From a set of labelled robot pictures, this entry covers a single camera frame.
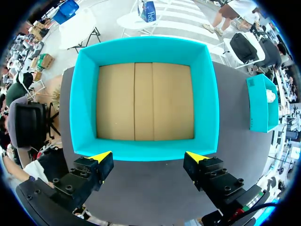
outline black cable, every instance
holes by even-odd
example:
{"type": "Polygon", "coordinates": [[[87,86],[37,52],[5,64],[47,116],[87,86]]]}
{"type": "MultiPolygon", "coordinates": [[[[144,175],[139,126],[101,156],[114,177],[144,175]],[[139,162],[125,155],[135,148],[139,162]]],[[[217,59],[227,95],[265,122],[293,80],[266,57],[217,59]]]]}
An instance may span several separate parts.
{"type": "Polygon", "coordinates": [[[232,225],[232,224],[234,224],[236,221],[238,221],[238,220],[240,220],[241,218],[243,218],[243,217],[249,215],[250,213],[255,212],[255,211],[258,211],[258,210],[263,209],[263,208],[266,208],[266,207],[268,207],[268,206],[277,206],[277,203],[274,203],[274,202],[268,202],[268,203],[264,203],[264,204],[261,204],[261,205],[252,207],[251,209],[247,210],[246,212],[244,212],[244,213],[242,213],[242,214],[239,214],[235,219],[229,221],[227,225],[232,225]]]}

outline black backpack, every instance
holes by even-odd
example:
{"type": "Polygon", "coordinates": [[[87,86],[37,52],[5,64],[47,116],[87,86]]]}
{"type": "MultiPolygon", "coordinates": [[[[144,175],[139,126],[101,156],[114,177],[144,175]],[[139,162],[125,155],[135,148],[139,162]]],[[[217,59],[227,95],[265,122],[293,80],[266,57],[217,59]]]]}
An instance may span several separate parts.
{"type": "Polygon", "coordinates": [[[236,56],[244,62],[244,64],[248,63],[249,60],[254,60],[256,58],[257,50],[241,33],[236,33],[233,36],[230,45],[236,56]]]}

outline cardboard bottom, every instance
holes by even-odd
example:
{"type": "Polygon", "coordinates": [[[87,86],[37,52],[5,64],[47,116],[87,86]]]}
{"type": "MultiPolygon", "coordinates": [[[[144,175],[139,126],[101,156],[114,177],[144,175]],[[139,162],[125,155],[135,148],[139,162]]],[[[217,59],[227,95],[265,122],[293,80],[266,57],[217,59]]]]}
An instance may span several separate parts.
{"type": "Polygon", "coordinates": [[[190,67],[163,63],[100,67],[96,124],[98,138],[193,139],[190,67]]]}

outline gray table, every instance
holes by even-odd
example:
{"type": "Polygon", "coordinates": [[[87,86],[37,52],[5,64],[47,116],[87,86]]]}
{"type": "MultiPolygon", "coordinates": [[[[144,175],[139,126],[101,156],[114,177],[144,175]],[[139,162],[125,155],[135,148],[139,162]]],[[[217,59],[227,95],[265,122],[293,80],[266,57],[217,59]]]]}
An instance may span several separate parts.
{"type": "MultiPolygon", "coordinates": [[[[262,174],[272,133],[249,130],[250,108],[246,73],[214,62],[220,101],[220,134],[216,154],[224,166],[250,188],[262,174]]],[[[65,71],[61,86],[60,128],[68,167],[74,154],[69,123],[73,68],[65,71]]],[[[215,210],[204,192],[198,192],[182,168],[183,160],[156,162],[114,161],[114,169],[86,206],[95,217],[124,225],[172,225],[215,210]]]]}

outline cyan box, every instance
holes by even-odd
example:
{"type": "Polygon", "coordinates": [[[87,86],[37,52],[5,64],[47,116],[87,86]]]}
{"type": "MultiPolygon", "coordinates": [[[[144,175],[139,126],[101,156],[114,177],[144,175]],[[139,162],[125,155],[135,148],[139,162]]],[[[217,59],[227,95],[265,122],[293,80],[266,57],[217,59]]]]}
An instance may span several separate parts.
{"type": "Polygon", "coordinates": [[[276,86],[264,74],[253,76],[246,81],[250,100],[250,130],[268,133],[278,126],[279,109],[276,86]],[[272,103],[268,103],[267,89],[276,95],[272,103]]]}
{"type": "Polygon", "coordinates": [[[183,159],[185,151],[215,153],[219,135],[219,100],[206,45],[167,37],[134,37],[102,42],[79,52],[70,95],[74,152],[93,156],[112,151],[115,160],[183,159]],[[124,141],[96,137],[99,67],[122,63],[169,63],[190,66],[194,101],[194,139],[124,141]]]}

